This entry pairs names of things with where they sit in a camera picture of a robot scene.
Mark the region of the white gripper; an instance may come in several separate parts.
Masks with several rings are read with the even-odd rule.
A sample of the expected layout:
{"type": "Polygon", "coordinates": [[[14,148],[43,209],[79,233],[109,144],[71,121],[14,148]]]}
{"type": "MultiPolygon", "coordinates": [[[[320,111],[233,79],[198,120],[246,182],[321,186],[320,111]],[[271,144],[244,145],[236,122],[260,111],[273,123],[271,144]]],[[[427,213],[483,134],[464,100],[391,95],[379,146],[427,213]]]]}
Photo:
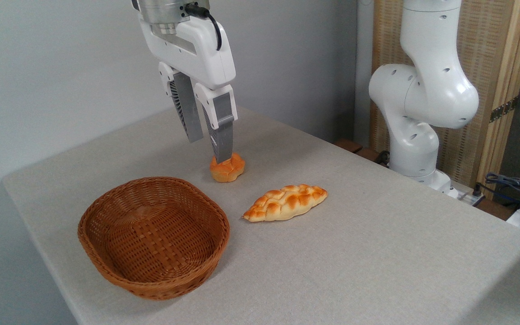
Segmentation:
{"type": "Polygon", "coordinates": [[[189,142],[203,138],[196,96],[204,108],[216,163],[229,160],[238,116],[228,85],[236,72],[225,29],[210,13],[192,13],[175,26],[175,34],[161,34],[141,14],[138,18],[147,46],[160,59],[165,94],[172,99],[189,142]],[[190,78],[200,83],[192,87],[190,78]]]}

